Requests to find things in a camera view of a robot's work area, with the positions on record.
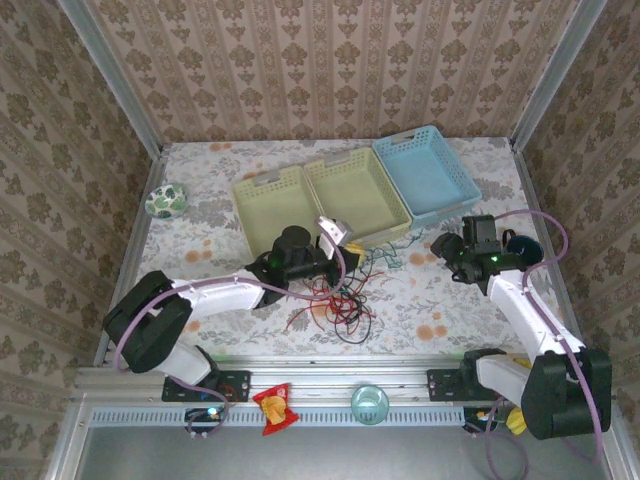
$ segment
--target green patterned bowl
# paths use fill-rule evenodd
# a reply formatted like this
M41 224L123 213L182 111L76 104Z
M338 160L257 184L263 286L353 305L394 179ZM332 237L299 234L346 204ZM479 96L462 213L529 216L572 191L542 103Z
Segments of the green patterned bowl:
M147 196L144 209L153 218L179 217L187 209L187 189L179 183L162 185Z

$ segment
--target wall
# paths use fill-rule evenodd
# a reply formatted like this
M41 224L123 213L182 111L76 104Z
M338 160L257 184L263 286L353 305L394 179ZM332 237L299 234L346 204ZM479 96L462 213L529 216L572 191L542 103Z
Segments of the wall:
M638 451L639 62L640 3L610 0L524 151L543 209L568 227L564 279L586 340L611 355Z
M88 0L165 142L506 136L577 0Z
M0 0L0 477L36 478L149 159L55 2Z

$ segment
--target yellow basket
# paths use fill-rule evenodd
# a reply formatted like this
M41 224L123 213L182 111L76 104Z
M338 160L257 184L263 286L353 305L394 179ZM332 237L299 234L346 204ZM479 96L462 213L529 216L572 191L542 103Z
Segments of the yellow basket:
M411 216L371 148L310 162L304 171L324 215L347 223L353 243L371 248L409 231Z
M233 186L240 223L254 257L271 251L273 242L290 225L319 235L316 221L322 215L302 167L274 170L242 180Z

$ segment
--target cable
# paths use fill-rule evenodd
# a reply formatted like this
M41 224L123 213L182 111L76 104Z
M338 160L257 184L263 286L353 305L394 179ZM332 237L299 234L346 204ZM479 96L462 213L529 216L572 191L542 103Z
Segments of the cable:
M500 401L503 401L504 398L500 397L496 400L496 402L494 403L494 406L497 409L498 404L500 403ZM489 464L489 468L491 469L491 473L493 473L493 475L496 477L497 480L502 480L502 478L500 477L500 475L497 472L495 463L493 461L493 456L491 454L491 447L489 445L489 438L491 436L495 436L498 438L502 438L504 440L507 440L509 443L511 443L512 445L514 445L517 449L518 452L520 453L520 456L522 457L522 461L524 463L524 471L522 473L522 477L520 478L520 480L525 480L528 476L529 476L529 471L531 469L531 464L529 462L529 455L527 455L527 451L524 448L524 445L522 445L522 443L513 435L508 435L502 432L496 432L495 430L491 430L491 424L493 423L493 416L495 416L495 411L493 411L493 415L489 414L487 416L487 429L486 430L482 430L480 427L474 425L473 423L467 423L466 425L468 427L473 428L474 430L476 430L478 433L480 433L481 435L484 436L484 440L485 440L485 450L487 452L487 463Z
M275 287L273 285L269 285L268 283L262 283L262 282L260 282L258 280L253 280L251 278L242 278L242 277L207 278L205 280L196 280L196 281L188 283L186 285L182 285L180 287L172 288L171 290L167 290L166 292L161 293L160 295L155 297L153 300L151 300L149 303L147 303L144 307L142 307L142 309L138 312L138 314L134 317L132 322L126 328L126 330L122 334L122 337L120 337L120 341L118 342L118 345L116 346L115 358L114 358L114 361L113 361L114 368L116 370L121 371L121 372L125 371L125 369L123 369L120 366L120 357L122 355L122 350L124 349L124 346L126 345L127 341L129 340L129 337L131 336L133 331L136 329L138 324L142 321L144 316L147 313L149 313L151 311L151 309L153 309L153 307L155 307L157 304L162 302L165 298L168 298L171 295L175 295L176 293L184 292L184 291L191 290L191 289L198 289L198 288L201 288L201 287L207 287L207 286L210 286L210 285L217 285L217 284L221 284L221 283L227 283L227 284L228 283L245 283L245 284L248 284L248 285L255 285L257 287L261 287L261 288L264 288L266 290L271 290L273 292L281 293L283 295L288 295L288 296L291 296L291 297L294 297L294 298L299 298L301 300L324 300L326 298L330 298L331 296L333 296L334 293L338 292L340 290L340 288L342 288L342 285L344 284L345 277L346 277L347 266L346 266L346 263L344 261L344 257L342 256L342 252L340 252L340 249L338 248L338 246L336 245L335 241L333 240L333 238L331 237L330 234L327 234L327 239L329 240L329 243L333 247L334 252L336 254L336 257L338 257L338 263L340 265L340 279L338 280L338 283L336 284L336 286L333 289L331 289L329 292L327 292L326 294L323 294L323 295L320 295L320 296L303 295L303 294L300 294L300 293L291 292L289 290L284 290L282 288Z
M204 417L205 415L209 416L208 412L205 410L199 410L197 412L193 412L191 415L189 415L189 420L187 421L187 432L189 433L189 435L191 435L192 438L195 438L196 433L193 431L193 422L199 418L199 417Z
M578 383L580 384L580 387L582 388L582 392L584 393L584 398L587 402L587 406L589 407L589 413L591 414L591 420L593 422L593 431L596 437L595 455L593 457L587 457L581 452L578 452L576 447L573 444L571 444L568 440L565 439L564 442L565 444L570 445L570 448L574 453L577 453L582 458L587 459L591 461L593 464L597 465L598 463L600 463L602 459L602 451L603 451L602 425L600 424L600 416L598 415L598 408L596 407L595 400L593 399L593 394L589 389L589 383L587 382L587 379L585 378L584 373L582 373L582 369L580 368L578 359L576 358L575 354L571 351L571 347L569 346L569 343L562 336L560 330L558 330L558 328L551 321L551 319L547 317L547 314L542 309L542 307L538 305L538 302L536 302L535 298L533 298L533 295L531 294L531 291L529 290L529 286L528 286L529 277L531 276L531 273L534 270L546 265L558 263L558 261L566 255L567 250L569 249L569 235L567 234L567 231L564 229L564 227L558 220L556 220L553 216L549 215L548 213L540 212L538 210L529 210L529 209L513 210L511 212L498 215L497 217L495 217L495 219L499 220L501 218L509 217L511 215L519 215L519 214L538 215L540 217L543 217L549 220L551 223L553 223L556 227L558 227L558 229L560 230L560 233L562 234L563 244L562 244L562 250L560 251L560 253L555 257L550 258L549 260L542 261L540 263L537 263L529 267L524 272L524 275L522 276L522 286L524 287L524 293L525 293L525 296L527 297L527 300L529 300L529 303L535 309L538 315L540 315L540 317L542 318L544 323L547 325L549 330L551 330L553 334L556 336L556 338L558 339L558 342L560 343L560 345L562 345L562 348L564 348L565 352L567 353L569 362L571 363L571 366L573 367L573 370L576 373Z
M311 317L316 325L318 325L321 330L326 331L320 322L318 322L318 318L316 317L316 308L324 307L324 316L326 321L333 325L335 335L341 341L351 345L361 345L366 342L371 334L373 318L375 318L375 315L371 313L371 310L367 306L365 306L367 297L361 292L365 283L370 278L382 275L382 272L374 274L372 273L372 270L373 262L369 266L368 273L365 273L360 269L364 278L356 278L356 273L354 272L350 278L347 279L348 281L345 281L342 288L326 301L322 303L314 303L313 301L310 301L307 307L298 310L298 312L296 312L295 315L287 322L285 330L287 330L303 312L309 310L311 311ZM354 282L359 282L355 288L353 287ZM329 284L326 278L316 278L311 284L305 282L305 285L314 295L327 292L329 289ZM368 319L368 326L362 339L356 341L346 338L353 335L358 330L363 317ZM345 326L346 337L344 334L339 332L339 325Z
M500 402L502 402L503 400L504 400L503 397L498 397L496 401L493 402L493 406L491 407L491 411L489 412L489 415L487 415L487 428L484 432L485 433L484 449L487 454L487 463L489 464L491 473L493 473L494 477L496 477L496 480L504 480L498 473L498 470L496 469L496 465L493 462L493 455L491 453L491 444L489 442L489 438L491 435L497 435L501 438L509 439L509 441L513 445L515 445L518 448L518 450L520 450L520 454L524 459L524 472L522 472L522 477L520 477L520 480L525 480L529 476L530 465L529 465L529 456L527 455L527 451L525 450L524 446L516 438L512 438L509 435L504 435L499 432L491 431L491 423L493 422L493 417L495 416L496 411L498 410L498 406L500 405Z
M390 251L385 250L386 247L374 247L370 251L371 262L375 262L380 258L384 258L389 269L393 270L395 268L402 268L403 263L402 260L398 259L398 250L406 250L415 242L422 239L425 235L426 230L422 228L416 234L411 235L411 238L409 238L409 241L406 245L393 245L392 243L387 242L387 246Z
M166 292L161 293L160 295L155 297L153 300L151 300L149 303L147 303L144 307L142 307L140 312L138 312L138 314L131 321L129 326L126 328L126 330L122 334L122 337L120 337L120 341L118 342L118 345L116 346L115 358L114 358L114 361L113 361L114 368L116 370L120 371L120 372L125 372L127 370L127 369L121 367L121 365L120 365L120 357L122 355L122 350L124 349L124 346L126 345L127 341L131 337L131 334L136 329L138 324L142 321L142 319L145 317L145 315L147 313L149 313L151 311L151 309L153 309L153 307L155 307L157 304L162 302L165 298L168 298L171 295L174 295L176 293L184 292L184 291L190 290L192 288L197 289L197 288L200 288L200 287L206 287L206 286L209 286L209 285L216 285L216 284L220 284L220 283L246 283L246 284L249 284L249 285L255 285L255 286L258 286L258 287L262 287L262 288L267 289L267 290L272 290L272 291L277 292L277 293L282 293L283 295L289 295L289 296L292 296L294 298L299 298L299 299L302 299L302 300L324 300L326 298L331 297L334 293L338 292L340 290L340 288L342 288L342 285L344 284L344 281L345 281L345 278L346 278L346 274L347 274L347 266L346 266L344 257L342 256L342 252L340 251L340 249L336 245L336 242L333 240L333 237L331 236L331 234L327 233L327 239L329 241L329 244L333 247L335 255L338 258L338 264L340 265L340 279L338 280L338 283L336 284L336 286L332 290L330 290L328 293L326 293L324 295L321 295L319 297L318 296L310 296L310 295L302 295L302 294L299 294L299 293L291 292L289 290L284 290L282 288L275 287L273 285L269 285L267 283L262 283L262 282L260 282L258 280L253 280L253 279L250 279L250 278L242 278L242 277L209 278L209 279L206 279L206 280L199 280L199 281L195 281L195 282L192 282L192 283L180 286L180 287L172 288L171 290L167 290ZM169 378L171 378L171 380L173 380L176 384L180 385L182 388L186 388L187 390L192 390L192 391L195 391L195 392L202 392L202 393L207 393L209 395L213 395L214 397L218 398L219 400L221 400L224 403L224 412L225 412L225 414L220 417L220 422L218 422L218 424L215 427L213 427L213 429L211 430L211 434L214 434L224 424L224 422L226 420L226 417L228 415L229 402L228 402L227 398L225 396L219 394L215 390L211 390L211 389L208 389L208 388L202 388L202 387L198 387L198 386L195 386L195 385L189 385L188 383L185 383L182 380L180 380L178 378L175 378L175 377L169 377Z
M229 400L229 397L234 400L233 404L229 405L229 408L235 407L236 404L240 401L240 395L238 395L238 391L231 385L228 385L226 383L220 384L220 388L226 392L224 396L227 397L227 400Z
M176 377L170 376L169 378L173 380L175 383L177 383L178 385L180 385L182 388L186 388L187 390L193 390L194 392L208 393L209 395L213 395L217 399L221 400L222 403L224 403L224 415L220 416L220 421L215 427L213 427L213 429L209 434L213 435L214 433L216 433L220 429L220 427L222 427L224 422L227 420L227 415L229 415L229 400L227 400L227 397L225 397L224 395L221 395L215 390L211 390L210 388L203 388L203 387L198 387L196 385L189 385L188 383L185 383ZM194 420L194 416L192 415L191 417L189 417L189 423L187 423L187 431L189 433L192 432L191 425L193 424L193 420Z

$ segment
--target floral tablecloth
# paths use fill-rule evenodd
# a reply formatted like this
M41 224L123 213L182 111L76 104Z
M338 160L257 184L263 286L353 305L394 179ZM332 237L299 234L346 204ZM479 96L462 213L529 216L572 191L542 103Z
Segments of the floral tablecloth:
M500 214L526 208L513 155L505 138L449 139L483 193L474 214ZM319 140L235 143L184 143L171 147L166 182L189 191L185 214L152 220L138 278L163 270L169 278L198 279L232 273L253 258L235 212L231 185L279 167L305 163L342 150L370 145L369 140ZM499 228L536 237L529 216L505 219ZM412 231L394 244L397 261L374 262L383 272L364 288L376 315L372 333L362 345L343 343L316 310L324 330L305 311L286 330L287 322L308 302L282 299L268 308L225 312L192 320L183 336L213 355L331 356L460 354L483 346L508 352L524 349L504 315L478 287L454 283L429 246L442 232L460 233L460 218ZM542 298L560 315L548 273L535 275ZM306 287L298 283L297 291Z

